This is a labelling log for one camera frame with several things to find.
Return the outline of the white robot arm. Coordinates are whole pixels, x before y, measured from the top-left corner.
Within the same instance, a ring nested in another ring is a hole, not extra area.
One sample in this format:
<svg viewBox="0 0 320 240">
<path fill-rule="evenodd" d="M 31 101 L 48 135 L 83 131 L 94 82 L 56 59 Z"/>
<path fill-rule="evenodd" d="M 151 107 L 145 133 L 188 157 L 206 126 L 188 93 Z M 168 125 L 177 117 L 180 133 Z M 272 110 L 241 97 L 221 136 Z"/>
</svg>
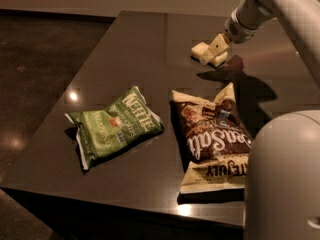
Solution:
<svg viewBox="0 0 320 240">
<path fill-rule="evenodd" d="M 276 17 L 320 80 L 320 3 L 244 0 L 225 23 L 227 43 L 242 43 Z M 256 135 L 244 191 L 243 240 L 320 240 L 320 111 L 279 116 Z"/>
</svg>

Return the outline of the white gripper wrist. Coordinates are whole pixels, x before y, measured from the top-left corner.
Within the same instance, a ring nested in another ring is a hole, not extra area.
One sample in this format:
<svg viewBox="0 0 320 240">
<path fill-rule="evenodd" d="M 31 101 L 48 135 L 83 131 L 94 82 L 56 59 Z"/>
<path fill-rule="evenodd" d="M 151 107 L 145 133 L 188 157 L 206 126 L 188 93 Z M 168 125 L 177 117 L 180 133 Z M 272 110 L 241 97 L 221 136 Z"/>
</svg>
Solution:
<svg viewBox="0 0 320 240">
<path fill-rule="evenodd" d="M 209 44 L 209 49 L 217 56 L 228 50 L 231 41 L 235 44 L 247 42 L 258 32 L 253 20 L 252 10 L 235 9 L 224 24 L 226 34 L 219 33 Z"/>
</svg>

